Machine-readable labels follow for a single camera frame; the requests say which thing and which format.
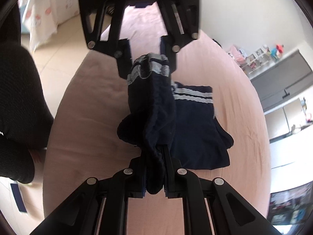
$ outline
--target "gray cabinet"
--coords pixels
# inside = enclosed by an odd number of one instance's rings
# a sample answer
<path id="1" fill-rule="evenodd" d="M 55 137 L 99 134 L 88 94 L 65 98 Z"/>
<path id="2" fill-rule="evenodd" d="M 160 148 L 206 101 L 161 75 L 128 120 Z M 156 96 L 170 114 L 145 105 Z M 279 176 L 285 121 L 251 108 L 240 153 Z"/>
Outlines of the gray cabinet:
<path id="1" fill-rule="evenodd" d="M 313 85 L 313 72 L 300 52 L 296 51 L 253 78 L 251 83 L 266 112 Z"/>

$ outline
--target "pink bedsheet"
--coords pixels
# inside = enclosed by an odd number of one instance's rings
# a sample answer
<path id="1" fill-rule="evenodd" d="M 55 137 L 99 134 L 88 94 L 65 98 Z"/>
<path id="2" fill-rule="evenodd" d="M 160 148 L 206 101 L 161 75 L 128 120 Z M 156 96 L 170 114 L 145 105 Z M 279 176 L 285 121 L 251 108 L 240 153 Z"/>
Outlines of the pink bedsheet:
<path id="1" fill-rule="evenodd" d="M 155 5 L 128 8 L 121 38 L 131 42 L 133 58 L 158 52 L 165 34 Z M 178 54 L 172 79 L 186 85 L 210 85 L 216 117 L 234 138 L 230 166 L 197 170 L 206 179 L 222 177 L 266 216 L 270 197 L 270 146 L 257 93 L 239 66 L 206 34 Z M 128 167 L 140 150 L 119 140 L 116 129 L 129 114 L 126 81 L 116 60 L 90 51 L 70 82 L 49 139 L 43 183 L 45 216 L 88 177 L 104 179 Z M 128 235 L 184 234 L 181 199 L 164 191 L 130 199 Z"/>

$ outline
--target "screw head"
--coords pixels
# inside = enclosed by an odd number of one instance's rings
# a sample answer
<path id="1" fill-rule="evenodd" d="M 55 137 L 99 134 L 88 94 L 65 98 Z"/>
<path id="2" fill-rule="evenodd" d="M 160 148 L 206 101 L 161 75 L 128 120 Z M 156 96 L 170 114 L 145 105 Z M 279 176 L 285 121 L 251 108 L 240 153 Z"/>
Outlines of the screw head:
<path id="1" fill-rule="evenodd" d="M 119 51 L 119 50 L 118 50 L 118 51 L 115 51 L 114 57 L 115 57 L 115 58 L 120 58 L 120 57 L 122 56 L 122 54 L 123 54 L 123 53 L 122 53 L 121 51 Z"/>
<path id="2" fill-rule="evenodd" d="M 97 180 L 95 178 L 88 178 L 87 179 L 87 184 L 95 184 Z"/>
<path id="3" fill-rule="evenodd" d="M 175 45 L 172 47 L 173 52 L 177 53 L 180 50 L 180 47 L 178 45 Z"/>
<path id="4" fill-rule="evenodd" d="M 133 173 L 133 170 L 131 168 L 124 169 L 124 174 L 131 175 L 132 173 Z"/>
<path id="5" fill-rule="evenodd" d="M 177 173 L 180 174 L 180 175 L 186 175 L 187 174 L 187 170 L 180 168 L 180 169 L 177 170 Z"/>
<path id="6" fill-rule="evenodd" d="M 214 183 L 217 184 L 217 185 L 222 185 L 222 184 L 224 184 L 224 180 L 221 179 L 221 178 L 217 178 L 217 179 L 214 180 Z"/>
<path id="7" fill-rule="evenodd" d="M 197 40 L 197 39 L 198 39 L 198 33 L 193 33 L 193 34 L 191 35 L 191 37 L 192 37 L 193 39 Z"/>
<path id="8" fill-rule="evenodd" d="M 88 42 L 87 47 L 89 49 L 92 49 L 92 48 L 94 48 L 95 45 L 96 45 L 96 43 L 94 41 L 90 41 L 90 42 Z"/>

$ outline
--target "tile floor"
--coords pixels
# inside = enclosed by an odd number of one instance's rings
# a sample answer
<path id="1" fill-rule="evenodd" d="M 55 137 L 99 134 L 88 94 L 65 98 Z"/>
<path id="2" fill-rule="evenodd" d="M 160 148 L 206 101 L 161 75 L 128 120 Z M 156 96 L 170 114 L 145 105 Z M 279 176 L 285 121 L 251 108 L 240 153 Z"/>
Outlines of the tile floor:
<path id="1" fill-rule="evenodd" d="M 29 48 L 29 35 L 22 36 Z M 58 27 L 57 34 L 32 54 L 40 74 L 43 93 L 55 117 L 65 89 L 88 53 L 79 16 Z M 18 211 L 8 178 L 0 177 L 0 210 L 17 235 L 29 235 L 44 219 L 42 184 L 20 185 L 27 214 Z"/>

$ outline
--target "black fabric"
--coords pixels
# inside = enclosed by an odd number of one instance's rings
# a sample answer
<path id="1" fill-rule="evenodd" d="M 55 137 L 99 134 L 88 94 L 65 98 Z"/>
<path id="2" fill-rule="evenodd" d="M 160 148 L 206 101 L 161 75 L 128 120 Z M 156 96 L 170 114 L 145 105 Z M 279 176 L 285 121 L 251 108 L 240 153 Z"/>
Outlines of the black fabric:
<path id="1" fill-rule="evenodd" d="M 176 83 L 176 88 L 190 89 L 201 93 L 212 93 L 210 86 L 184 86 Z M 199 101 L 184 98 L 200 98 Z M 227 149 L 234 144 L 233 138 L 220 126 L 212 103 L 212 97 L 197 94 L 175 93 L 176 131 L 170 154 L 178 158 L 185 169 L 217 169 L 229 166 Z"/>
<path id="2" fill-rule="evenodd" d="M 27 147 L 0 135 L 0 176 L 21 183 L 32 182 L 35 166 Z"/>
<path id="3" fill-rule="evenodd" d="M 47 146 L 52 123 L 31 55 L 19 43 L 0 44 L 0 176 L 32 181 L 28 149 Z"/>
<path id="4" fill-rule="evenodd" d="M 158 64 L 159 73 L 152 66 Z M 139 146 L 147 157 L 147 191 L 158 193 L 164 184 L 165 166 L 156 145 L 171 145 L 175 131 L 175 102 L 171 91 L 168 60 L 147 54 L 134 63 L 135 79 L 128 79 L 128 102 L 131 114 L 120 123 L 120 139 Z"/>
<path id="5" fill-rule="evenodd" d="M 216 42 L 220 47 L 222 47 L 217 40 L 212 39 L 214 42 Z"/>
<path id="6" fill-rule="evenodd" d="M 18 4 L 10 11 L 0 29 L 0 43 L 15 42 L 21 44 L 21 18 Z"/>

